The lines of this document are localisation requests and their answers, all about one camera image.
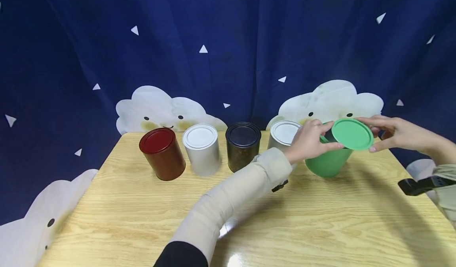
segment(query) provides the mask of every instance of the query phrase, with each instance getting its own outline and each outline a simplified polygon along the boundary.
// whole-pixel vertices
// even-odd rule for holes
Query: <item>black can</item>
[[[259,153],[261,131],[252,123],[239,122],[225,133],[228,167],[236,172],[247,166]]]

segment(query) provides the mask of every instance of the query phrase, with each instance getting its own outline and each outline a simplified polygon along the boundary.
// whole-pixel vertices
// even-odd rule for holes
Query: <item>white can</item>
[[[222,160],[218,138],[215,127],[207,124],[191,126],[184,132],[182,142],[192,170],[198,176],[208,177],[219,170]]]
[[[296,132],[301,127],[293,121],[279,121],[272,125],[269,135],[268,149],[276,147],[283,150],[291,145]]]

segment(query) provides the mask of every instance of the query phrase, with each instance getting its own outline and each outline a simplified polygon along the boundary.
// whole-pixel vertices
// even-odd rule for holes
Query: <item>green lid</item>
[[[350,150],[367,150],[373,144],[373,134],[368,126],[358,120],[343,118],[334,122],[331,134]]]

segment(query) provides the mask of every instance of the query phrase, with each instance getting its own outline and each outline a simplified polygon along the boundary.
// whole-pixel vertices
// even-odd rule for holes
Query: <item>person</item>
[[[384,131],[382,140],[373,144],[372,153],[388,148],[417,150],[430,156],[438,165],[435,174],[456,180],[456,144],[429,130],[400,118],[373,116],[357,118],[368,125],[375,136]],[[209,266],[220,229],[244,203],[265,195],[288,178],[291,165],[343,148],[340,143],[320,143],[333,122],[306,122],[283,151],[270,148],[204,194],[193,206],[154,266]],[[437,194],[446,216],[456,222],[456,186],[442,188]]]

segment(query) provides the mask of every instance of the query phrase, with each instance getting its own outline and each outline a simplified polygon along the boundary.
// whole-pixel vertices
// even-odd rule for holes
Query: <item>can rim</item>
[[[289,120],[281,120],[281,121],[278,121],[278,122],[275,122],[272,126],[271,126],[271,129],[270,129],[270,134],[272,136],[273,139],[275,139],[275,141],[277,141],[278,143],[280,144],[283,144],[283,145],[286,145],[286,146],[290,146],[291,145],[291,142],[290,143],[286,143],[285,141],[282,141],[280,140],[277,136],[276,136],[276,130],[278,129],[278,127],[280,125],[283,125],[283,124],[289,124],[289,125],[293,125],[294,127],[296,127],[296,132],[298,131],[298,129],[301,127],[301,125],[297,122],[294,122],[294,121],[289,121]]]
[[[207,144],[202,145],[202,146],[191,145],[190,144],[191,142],[189,142],[189,139],[188,139],[189,134],[191,132],[194,132],[197,129],[207,129],[209,132],[212,133],[212,139]],[[217,141],[218,138],[219,138],[219,134],[218,134],[217,130],[215,129],[215,127],[205,124],[205,123],[199,123],[199,124],[193,125],[193,126],[189,127],[188,129],[186,129],[186,131],[182,135],[182,143],[184,144],[184,146],[186,148],[189,148],[190,150],[204,150],[205,148],[211,147],[213,144],[215,144],[215,142]]]
[[[168,140],[166,141],[166,145],[164,145],[159,150],[151,150],[150,147],[147,146],[147,141],[150,137],[153,137],[154,134],[161,132],[167,133],[169,136]],[[158,129],[151,130],[143,135],[139,143],[139,148],[142,153],[153,155],[165,151],[174,143],[174,141],[176,141],[176,133],[174,133],[172,129],[168,129],[167,127],[159,127]]]
[[[249,128],[251,128],[251,129],[253,129],[255,131],[255,141],[252,142],[251,144],[246,144],[246,145],[235,144],[233,141],[231,141],[231,138],[230,138],[231,132],[234,129],[236,129],[237,127],[242,127],[242,126],[249,127]],[[248,148],[248,147],[254,146],[255,144],[257,144],[261,140],[261,131],[258,129],[257,126],[255,126],[252,123],[249,123],[249,122],[238,122],[238,123],[232,124],[227,129],[227,131],[225,132],[225,138],[227,140],[227,144],[231,144],[231,145],[233,145],[235,147],[239,147],[239,148]]]

